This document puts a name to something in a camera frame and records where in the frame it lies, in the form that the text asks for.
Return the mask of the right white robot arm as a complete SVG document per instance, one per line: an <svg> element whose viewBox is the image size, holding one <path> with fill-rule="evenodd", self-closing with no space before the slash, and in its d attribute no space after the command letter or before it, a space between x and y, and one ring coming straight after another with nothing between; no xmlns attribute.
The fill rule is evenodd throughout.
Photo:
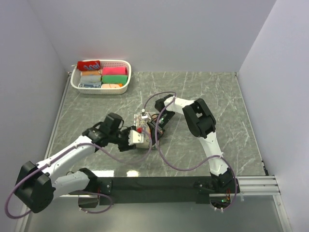
<svg viewBox="0 0 309 232"><path fill-rule="evenodd" d="M167 91L166 93L167 96L158 99L154 106L159 112L154 126L154 140L164 163L174 170L188 172L208 161L214 192L225 193L229 189L233 190L235 194L239 193L238 180L235 172L223 157L217 140L215 117L205 101L201 98L194 101L178 98L176 93L172 91ZM207 157L193 168L181 169L173 166L167 161L159 146L158 129L164 128L176 113L184 116L189 131L200 141Z"/></svg>

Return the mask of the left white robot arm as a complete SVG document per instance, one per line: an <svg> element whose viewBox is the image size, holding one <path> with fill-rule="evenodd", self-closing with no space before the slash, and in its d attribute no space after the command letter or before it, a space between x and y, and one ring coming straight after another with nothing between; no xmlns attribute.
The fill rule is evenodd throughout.
<svg viewBox="0 0 309 232"><path fill-rule="evenodd" d="M88 168L66 175L69 167L108 144L120 151L135 149L141 131L136 126L123 129L121 116L109 113L104 121L86 129L72 144L38 163L28 161L19 172L13 194L33 213L44 210L55 198L75 191L97 194L98 177Z"/></svg>

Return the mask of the red blue cat towel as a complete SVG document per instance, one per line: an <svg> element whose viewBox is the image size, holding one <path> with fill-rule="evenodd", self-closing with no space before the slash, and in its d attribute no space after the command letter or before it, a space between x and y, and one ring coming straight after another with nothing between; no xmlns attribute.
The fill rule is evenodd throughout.
<svg viewBox="0 0 309 232"><path fill-rule="evenodd" d="M85 72L85 71L97 71L101 68L99 60L91 60L91 61L78 61L77 69Z"/></svg>

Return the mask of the white printed towel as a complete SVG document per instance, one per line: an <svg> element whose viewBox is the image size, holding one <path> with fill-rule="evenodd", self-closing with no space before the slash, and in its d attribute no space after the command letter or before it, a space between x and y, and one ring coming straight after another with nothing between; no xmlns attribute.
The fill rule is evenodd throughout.
<svg viewBox="0 0 309 232"><path fill-rule="evenodd" d="M151 116L155 114L155 112L147 112L146 113L148 116L147 118L143 119L141 118L140 113L135 114L133 118L133 125L136 126L137 129L141 128L143 131L146 131L148 134L151 134L151 130L147 124L147 122L151 121ZM142 144L137 144L137 148L144 148L148 149L150 144L150 140L148 135L144 135L144 141Z"/></svg>

